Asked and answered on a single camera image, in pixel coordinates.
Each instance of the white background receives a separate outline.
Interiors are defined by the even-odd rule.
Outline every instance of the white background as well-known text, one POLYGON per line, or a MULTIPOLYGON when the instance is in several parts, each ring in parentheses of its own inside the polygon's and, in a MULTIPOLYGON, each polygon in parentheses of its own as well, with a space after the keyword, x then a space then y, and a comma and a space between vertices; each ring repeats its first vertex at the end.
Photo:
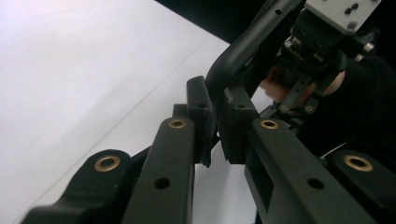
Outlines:
MULTIPOLYGON (((150 146, 227 47, 155 1, 0 0, 0 223, 56 202, 94 153, 150 146)), ((196 167, 193 223, 254 217, 243 167, 216 146, 196 167)))

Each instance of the circular hole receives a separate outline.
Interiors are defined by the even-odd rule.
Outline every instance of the circular hole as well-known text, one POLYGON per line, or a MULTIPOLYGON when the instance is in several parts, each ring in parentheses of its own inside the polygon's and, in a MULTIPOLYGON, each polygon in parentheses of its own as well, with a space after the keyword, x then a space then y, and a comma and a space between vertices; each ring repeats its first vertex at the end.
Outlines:
POLYGON ((156 189, 167 189, 170 185, 171 181, 166 177, 159 178, 154 183, 156 189))
POLYGON ((266 129, 277 129, 278 127, 276 122, 269 119, 263 120, 261 126, 266 129))
POLYGON ((113 165, 115 162, 116 162, 116 161, 115 161, 114 159, 112 159, 112 158, 107 158, 107 159, 101 161, 101 162, 100 162, 100 165, 101 165, 102 167, 108 167, 108 166, 113 165))
POLYGON ((270 121, 265 121, 264 125, 268 126, 268 127, 275 127, 275 124, 273 122, 270 122, 270 121))
POLYGON ((108 172, 120 165, 120 158, 116 156, 104 156, 96 161, 94 168, 97 172, 108 172))
POLYGON ((172 122, 172 125, 175 127, 180 127, 181 125, 183 125, 183 122, 181 122, 180 120, 176 120, 172 122))
POLYGON ((314 189, 324 189, 323 183, 318 179, 309 178, 306 182, 314 189))
POLYGON ((351 159, 350 162, 353 164, 359 166, 359 167, 365 167, 367 164, 364 161, 358 160, 358 159, 351 159))
POLYGON ((371 172, 374 169, 373 165, 369 161, 360 156, 346 155, 344 157, 344 162, 349 167, 358 171, 371 172))
POLYGON ((174 129, 181 129, 187 125, 187 122, 182 119, 173 119, 169 122, 169 127, 174 129))
POLYGON ((206 108, 206 104, 198 104, 199 108, 206 108))

